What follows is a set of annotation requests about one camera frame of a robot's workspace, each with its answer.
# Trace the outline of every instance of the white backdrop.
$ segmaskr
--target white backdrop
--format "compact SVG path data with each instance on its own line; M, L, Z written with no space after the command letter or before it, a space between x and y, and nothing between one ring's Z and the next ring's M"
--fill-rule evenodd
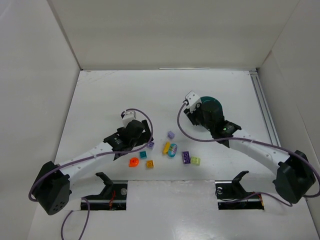
M259 67L299 0L50 0L83 69Z

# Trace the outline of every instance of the purple lego brick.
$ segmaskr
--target purple lego brick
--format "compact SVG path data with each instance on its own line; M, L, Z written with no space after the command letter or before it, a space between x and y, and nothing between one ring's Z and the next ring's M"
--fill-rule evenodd
M190 161L190 155L189 155L188 151L183 151L182 152L182 160L183 160L184 164L189 164L191 162Z
M175 134L172 131L168 131L168 138L171 140L175 138Z
M155 143L152 141L152 142L149 142L146 147L147 147L148 149L154 149L154 145L155 145Z

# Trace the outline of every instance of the wire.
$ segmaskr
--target wire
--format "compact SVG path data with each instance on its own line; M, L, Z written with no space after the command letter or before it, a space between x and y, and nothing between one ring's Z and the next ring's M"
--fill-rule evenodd
M81 234L80 234L79 240L82 238L82 236L83 236L84 233L85 233L85 230L86 230L86 227L87 227L87 224L88 224L88 221L89 221L89 215L90 215L90 203L89 203L89 201L88 201L85 197L82 197L81 199L82 199L82 200L85 200L86 205L87 205L87 208L88 208L88 211L87 211L85 223L84 223L82 232L81 232ZM65 240L65 238L64 238L64 226L65 226L65 223L66 223L68 217L69 217L73 212L74 212L74 211L71 210L71 211L67 214L67 216L65 217L65 219L63 220L63 223L62 223L62 226L61 226L61 231L60 231L60 235L61 235L61 239L62 239L62 240Z
M279 198L271 195L270 193L262 192L262 191L252 193L251 195L246 196L246 197L244 197L244 198L242 198L242 199L237 199L237 200L234 200L234 201L225 201L225 203L228 203L228 204L236 204L236 203L242 202L243 200L249 199L249 198L251 198L251 197L253 197L253 196L255 196L255 195L258 195L258 196L259 196L259 195L262 195L262 194L267 195L267 196L269 196L269 197L277 200L278 202L280 202L280 203L282 203L282 204L284 204L284 205L286 205L286 206L288 206L288 207L292 207L292 206L293 206L292 203L287 203L287 202L282 201L281 199L279 199Z
M110 201L109 201L110 210L111 210L112 205L113 205L113 203L114 203L115 197L116 197L116 190L113 190L113 192L112 192L112 198L111 198Z
M153 134L154 134L154 127L153 127L153 124L151 122L151 119L141 110L139 109L136 109L136 108L129 108L127 109L126 111L137 111L139 113L141 113L142 115L144 115L146 117L146 119L149 121L150 123L150 128L151 128L151 136L150 136L150 139L149 141L143 145L142 147L139 147L138 149L135 149L135 150L131 150L131 151L107 151L107 152L102 152L102 153L99 153L96 155L96 157L100 157L100 156L104 156L104 155L108 155L108 154L131 154L131 153L135 153L135 152L139 152L140 150L144 149L152 140L153 138ZM69 162L69 163L66 163L64 165L61 165L61 166L58 166L56 167L55 169L47 172L45 175L43 175L42 177L40 177L31 187L30 191L29 191L29 194L28 194L28 198L30 201L32 202L37 202L37 200L35 198L32 197L32 192L35 190L35 188L44 180L46 179L48 176L50 176L51 174L55 173L56 171L60 170L60 169L63 169L63 168L66 168L70 165L74 165L74 164L78 164L78 163L81 163L81 162L84 162L84 161L87 161L87 160L90 160L90 159L93 159L95 158L95 156L88 156L88 157L85 157L85 158L82 158L82 159L79 159L79 160L76 160L76 161L72 161L72 162Z
M177 115L177 118L176 118L176 123L178 124L178 128L180 129L180 131L186 136L188 137L189 139L192 139L194 141L197 141L197 142L202 142L202 143L211 143L211 142L218 142L218 141L228 141L228 140L240 140L240 141L245 141L245 142L252 142L252 143L255 143L255 144L259 144L259 145L262 145L262 146L266 146L266 147L270 147L270 148L274 148L274 149L279 149L279 150L282 150L284 152L287 152L288 154L290 154L291 156L294 156L296 158L298 158L299 160L301 160L304 164L306 164L314 173L319 185L320 185L320 175L319 173L316 171L316 169L307 161L305 160L302 156L296 154L295 152L291 151L291 150L288 150L284 147L281 147L281 146L275 146L275 145L272 145L272 144L269 144L269 143L265 143L265 142L262 142L262 141L257 141L257 140L252 140L252 139L248 139L248 138L242 138L242 137L223 137L223 138L218 138L218 139L210 139L210 140L204 140L204 139L198 139L198 138L195 138L195 137L192 137L190 136L189 134L187 134L181 127L180 125L180 115L181 115L181 112L182 112L182 109L186 106L186 102L183 102L183 105L181 106L179 112L178 112L178 115ZM237 203L237 202L240 202L240 201L243 201L247 198L250 198L254 195L257 195L257 194L264 194L264 195L268 195L276 200L278 200L279 202L291 207L292 204L290 203L290 205L278 198L276 198L275 196L269 194L269 193L266 193L266 192L256 192L256 193L253 193L243 199L239 199L239 200L236 200L236 201L231 201L230 203ZM320 196L320 189L319 191L316 193L316 194L313 194L313 195L304 195L305 198L316 198Z

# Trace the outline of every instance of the black mounting bracket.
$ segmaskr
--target black mounting bracket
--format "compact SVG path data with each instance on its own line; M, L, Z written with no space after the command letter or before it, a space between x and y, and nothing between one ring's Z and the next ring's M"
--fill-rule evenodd
M247 192L240 184L241 179L249 173L249 171L240 172L233 180L217 180L215 181L215 195L221 200L243 199L254 192Z

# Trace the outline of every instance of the lego brick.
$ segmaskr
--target lego brick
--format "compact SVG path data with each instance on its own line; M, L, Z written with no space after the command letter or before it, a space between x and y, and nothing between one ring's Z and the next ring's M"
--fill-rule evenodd
M195 165L200 165L200 161L201 161L201 159L199 158L199 157L195 157L195 156L192 156L191 157L191 163L192 164L195 164Z
M154 149L154 146L155 146L155 143L152 141L152 142L149 142L146 147L147 147L148 149Z
M139 154L140 154L140 158L141 158L141 159L146 159L146 158L147 158L147 153L146 153L146 151L141 151Z
M154 161L152 161L152 160L146 161L146 167L148 169L153 169L154 168Z
M175 138L175 134L172 131L168 131L168 138L171 140Z
M173 158L178 151L178 146L175 143L172 143L169 147L168 156Z
M167 154L169 151L169 148L170 148L170 142L167 141L163 149L163 154Z
M130 159L129 167L134 168L139 165L139 159L137 157L133 157Z
M190 163L190 155L188 151L183 151L182 152L182 160L184 164L189 164Z

